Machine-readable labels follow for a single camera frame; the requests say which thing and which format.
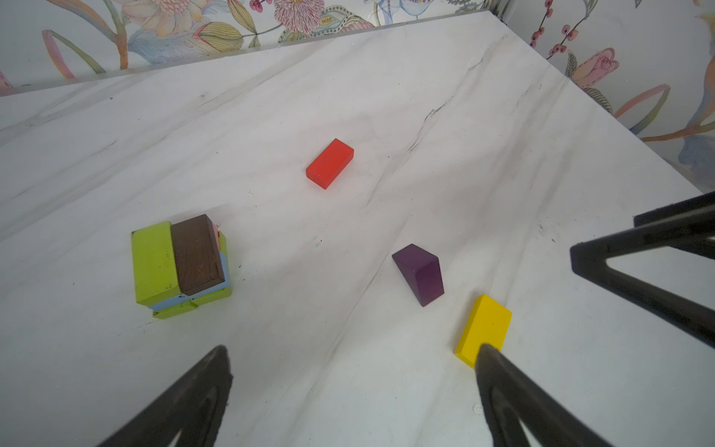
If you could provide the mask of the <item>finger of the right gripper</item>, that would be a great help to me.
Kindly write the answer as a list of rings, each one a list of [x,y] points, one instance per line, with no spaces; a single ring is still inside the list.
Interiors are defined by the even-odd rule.
[[[712,191],[699,197],[694,197],[693,199],[687,199],[666,207],[651,210],[651,212],[637,215],[633,218],[633,225],[635,227],[639,227],[663,221],[668,218],[682,217],[687,212],[693,212],[694,210],[705,209],[714,205],[714,195],[715,192]],[[687,251],[687,253],[696,254],[701,257],[714,259],[714,238],[709,238],[708,240],[702,242],[671,245],[671,247],[680,251]]]
[[[714,210],[687,212],[571,247],[573,273],[662,318],[704,344],[714,346],[714,310],[608,266],[611,258],[676,245],[692,245],[714,235]]]

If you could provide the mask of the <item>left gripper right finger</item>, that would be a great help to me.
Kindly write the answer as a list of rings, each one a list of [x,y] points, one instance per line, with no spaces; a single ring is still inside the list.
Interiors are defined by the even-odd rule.
[[[528,429],[543,446],[607,446],[494,346],[475,365],[482,408],[495,446],[528,446]]]

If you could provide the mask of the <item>brown wood block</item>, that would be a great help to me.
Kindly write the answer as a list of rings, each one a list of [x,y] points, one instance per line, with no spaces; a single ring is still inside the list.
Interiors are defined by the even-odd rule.
[[[183,294],[192,296],[225,282],[217,233],[207,214],[172,225],[171,239]]]

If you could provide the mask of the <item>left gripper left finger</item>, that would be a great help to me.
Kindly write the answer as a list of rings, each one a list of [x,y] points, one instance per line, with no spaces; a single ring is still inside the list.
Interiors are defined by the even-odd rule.
[[[233,376],[225,346],[216,346],[102,446],[212,446]]]

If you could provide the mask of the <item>lime green wood block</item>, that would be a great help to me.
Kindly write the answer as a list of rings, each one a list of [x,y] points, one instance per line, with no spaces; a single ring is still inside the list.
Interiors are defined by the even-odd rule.
[[[158,320],[167,320],[167,318],[173,318],[193,310],[197,309],[197,305],[191,301],[181,303],[179,305],[174,305],[173,307],[167,307],[160,311],[154,311],[153,317]]]
[[[181,293],[169,221],[133,231],[131,253],[138,305],[154,307]]]
[[[230,294],[232,294],[232,283],[229,275],[229,264],[228,264],[228,254],[227,254],[227,244],[225,236],[221,231],[218,232],[218,243],[220,250],[221,263],[223,268],[223,275],[225,276],[225,281],[219,285],[213,286],[195,295],[190,302],[199,307],[200,305],[206,305],[213,301],[223,299]]]

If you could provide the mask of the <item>red wood block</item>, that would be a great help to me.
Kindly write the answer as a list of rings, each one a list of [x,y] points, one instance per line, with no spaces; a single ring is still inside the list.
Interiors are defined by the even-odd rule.
[[[355,151],[338,139],[334,139],[306,168],[309,180],[327,189],[352,161]]]

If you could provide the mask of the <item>light blue wood block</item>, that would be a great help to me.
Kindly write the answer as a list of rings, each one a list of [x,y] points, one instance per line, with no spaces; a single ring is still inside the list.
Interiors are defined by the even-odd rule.
[[[152,311],[160,311],[167,307],[173,307],[174,305],[179,305],[181,303],[188,302],[197,294],[190,295],[190,296],[187,296],[184,294],[179,294],[174,297],[168,298],[162,302],[159,302],[156,305],[150,305],[149,308],[152,309]]]

